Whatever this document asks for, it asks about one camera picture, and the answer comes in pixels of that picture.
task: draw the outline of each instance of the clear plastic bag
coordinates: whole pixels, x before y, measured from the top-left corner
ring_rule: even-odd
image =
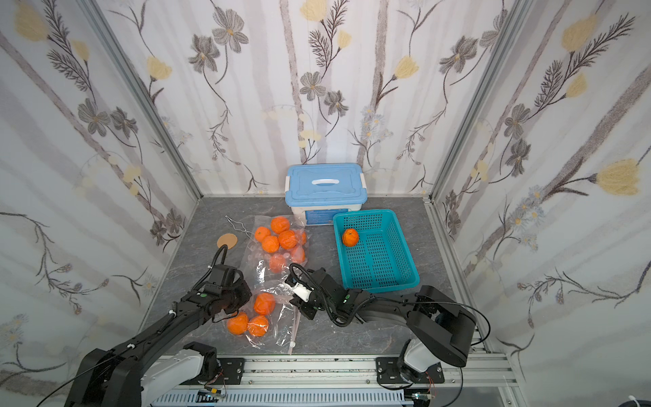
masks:
[[[289,274],[290,263],[297,262],[302,265],[307,263],[308,248],[308,236],[304,225],[297,222],[294,216],[285,216],[284,218],[289,221],[289,231],[296,236],[296,244],[289,248],[280,247],[273,253],[265,251],[262,248],[262,243],[256,239],[255,231],[260,227],[265,227],[270,230],[270,236],[278,237],[279,235],[271,231],[271,221],[274,218],[256,216],[254,235],[247,243],[240,264],[240,270],[251,285],[253,294],[251,300],[240,309],[240,312],[246,313],[249,318],[249,329],[242,336],[251,346],[276,354],[291,354],[295,345],[300,312],[289,304],[292,293],[284,284],[284,280]],[[264,315],[265,311],[257,312],[261,311],[261,308],[255,309],[256,300],[263,293],[271,294],[275,301],[275,307],[268,315]]]

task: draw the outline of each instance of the metal wire hook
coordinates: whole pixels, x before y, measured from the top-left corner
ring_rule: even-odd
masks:
[[[244,223],[235,221],[228,215],[224,216],[224,218],[226,218],[226,220],[229,221],[230,225],[233,226],[233,229],[235,231],[246,233],[246,235],[249,237],[249,239],[253,238],[253,235],[251,234],[251,232],[246,230],[246,226],[244,226]]]

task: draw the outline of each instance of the tangerine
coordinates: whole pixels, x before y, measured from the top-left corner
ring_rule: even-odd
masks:
[[[273,294],[268,292],[261,292],[255,298],[253,310],[260,315],[271,315],[273,309],[276,308],[276,299]]]
[[[301,246],[293,248],[289,254],[292,256],[292,261],[295,263],[302,263],[305,261],[305,250]]]
[[[299,231],[294,231],[294,234],[296,235],[296,240],[298,240],[300,244],[305,246],[305,244],[307,243],[307,234],[305,233],[305,231],[301,229]]]
[[[274,233],[280,234],[289,229],[289,221],[284,216],[277,216],[271,220],[271,229]]]
[[[267,253],[273,253],[280,248],[278,238],[276,236],[267,236],[262,239],[262,249]]]
[[[359,234],[355,229],[346,229],[344,236],[341,236],[341,242],[346,247],[353,247],[359,242]]]
[[[249,317],[246,313],[240,312],[238,316],[226,321],[226,328],[233,335],[241,335],[249,329]]]
[[[293,231],[284,231],[278,235],[278,242],[283,249],[289,250],[292,247],[296,246],[298,239],[296,238],[296,234]]]
[[[253,336],[263,336],[269,329],[269,321],[262,315],[249,321],[249,333]]]
[[[283,271],[283,268],[286,265],[287,265],[287,260],[280,253],[274,254],[269,259],[269,270],[271,270],[272,273],[276,273],[276,274],[281,273]]]
[[[255,231],[255,240],[258,242],[261,242],[264,240],[265,237],[270,236],[271,231],[264,226],[260,226],[258,229]]]

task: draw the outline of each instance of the teal plastic basket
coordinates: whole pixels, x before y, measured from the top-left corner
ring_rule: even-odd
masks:
[[[333,218],[345,288],[386,292],[412,288],[421,282],[395,212],[389,209],[358,210]],[[359,233],[359,242],[346,247],[346,229]]]

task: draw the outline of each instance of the wall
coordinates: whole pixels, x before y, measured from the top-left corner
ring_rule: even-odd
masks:
[[[534,2],[436,197],[531,407],[651,399],[650,17]]]
[[[338,162],[371,193],[430,193],[512,4],[98,2],[207,194]]]
[[[137,332],[196,201],[74,2],[0,10],[0,404],[34,406]]]

